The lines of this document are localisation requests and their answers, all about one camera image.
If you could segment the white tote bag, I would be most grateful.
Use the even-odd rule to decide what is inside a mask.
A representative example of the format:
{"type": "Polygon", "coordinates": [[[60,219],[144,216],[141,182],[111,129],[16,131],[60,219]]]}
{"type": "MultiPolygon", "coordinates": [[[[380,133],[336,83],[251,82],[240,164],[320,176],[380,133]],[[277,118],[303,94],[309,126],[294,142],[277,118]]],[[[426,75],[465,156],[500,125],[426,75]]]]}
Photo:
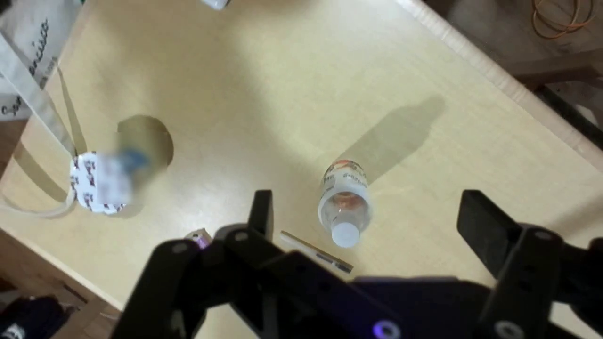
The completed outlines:
{"type": "Polygon", "coordinates": [[[0,0],[0,135],[4,125],[35,117],[74,162],[84,139],[66,89],[70,127],[58,115],[45,86],[54,72],[85,0],[0,0]]]}

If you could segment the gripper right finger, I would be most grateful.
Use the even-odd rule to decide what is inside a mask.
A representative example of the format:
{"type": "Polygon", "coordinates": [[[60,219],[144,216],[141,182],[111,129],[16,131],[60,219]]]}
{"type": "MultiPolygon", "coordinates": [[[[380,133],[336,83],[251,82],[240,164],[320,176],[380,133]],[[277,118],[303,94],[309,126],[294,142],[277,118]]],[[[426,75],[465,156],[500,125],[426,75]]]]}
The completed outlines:
{"type": "Polygon", "coordinates": [[[463,191],[456,226],[496,279],[475,339],[580,339],[551,322],[555,302],[603,337],[603,237],[585,249],[570,245],[515,222],[480,190],[463,191]]]}

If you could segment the dark cloth bundle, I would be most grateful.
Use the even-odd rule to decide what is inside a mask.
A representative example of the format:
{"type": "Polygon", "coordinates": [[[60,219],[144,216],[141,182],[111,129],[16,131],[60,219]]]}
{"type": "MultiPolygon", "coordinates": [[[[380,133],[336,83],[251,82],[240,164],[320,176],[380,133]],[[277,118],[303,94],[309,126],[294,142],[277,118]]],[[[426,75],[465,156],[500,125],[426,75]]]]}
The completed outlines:
{"type": "Polygon", "coordinates": [[[51,339],[69,317],[53,296],[17,298],[0,312],[0,339],[51,339]]]}

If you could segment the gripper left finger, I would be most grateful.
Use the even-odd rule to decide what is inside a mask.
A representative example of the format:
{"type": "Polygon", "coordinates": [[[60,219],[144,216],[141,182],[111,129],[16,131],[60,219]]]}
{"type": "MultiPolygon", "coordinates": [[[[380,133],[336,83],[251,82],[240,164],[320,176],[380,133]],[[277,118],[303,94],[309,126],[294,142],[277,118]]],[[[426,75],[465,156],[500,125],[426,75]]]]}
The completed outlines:
{"type": "Polygon", "coordinates": [[[260,339],[401,339],[399,316],[304,254],[272,243],[273,193],[254,194],[243,225],[202,249],[153,249],[111,339],[194,339],[211,307],[229,305],[260,339]]]}

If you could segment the small purple and white wrapper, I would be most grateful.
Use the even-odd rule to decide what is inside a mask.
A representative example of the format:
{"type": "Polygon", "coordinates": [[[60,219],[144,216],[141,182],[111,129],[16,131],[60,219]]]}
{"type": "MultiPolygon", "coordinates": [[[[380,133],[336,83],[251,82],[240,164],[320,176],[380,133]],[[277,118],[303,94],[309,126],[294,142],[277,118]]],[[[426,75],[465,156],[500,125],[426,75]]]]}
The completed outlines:
{"type": "Polygon", "coordinates": [[[194,241],[201,249],[207,248],[212,243],[212,237],[205,228],[188,233],[185,239],[194,241]]]}

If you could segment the clear plastic water bottle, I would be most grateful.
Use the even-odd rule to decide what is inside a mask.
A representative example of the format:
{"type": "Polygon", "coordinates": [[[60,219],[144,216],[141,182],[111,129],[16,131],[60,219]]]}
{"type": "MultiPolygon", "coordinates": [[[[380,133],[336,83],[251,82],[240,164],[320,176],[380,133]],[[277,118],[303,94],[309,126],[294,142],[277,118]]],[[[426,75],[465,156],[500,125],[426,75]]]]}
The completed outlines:
{"type": "Polygon", "coordinates": [[[358,244],[372,212],[368,182],[360,164],[347,159],[332,163],[322,178],[318,219],[333,242],[342,248],[358,244]]]}

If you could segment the white patterned bottle, blue cap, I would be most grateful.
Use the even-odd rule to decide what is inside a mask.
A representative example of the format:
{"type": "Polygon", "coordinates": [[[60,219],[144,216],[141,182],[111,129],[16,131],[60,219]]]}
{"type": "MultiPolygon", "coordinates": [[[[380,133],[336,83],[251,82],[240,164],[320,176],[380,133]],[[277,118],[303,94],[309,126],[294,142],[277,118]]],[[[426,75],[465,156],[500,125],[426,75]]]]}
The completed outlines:
{"type": "Polygon", "coordinates": [[[87,210],[117,214],[133,201],[134,174],[148,167],[149,158],[132,148],[82,153],[69,165],[71,191],[87,210]]]}

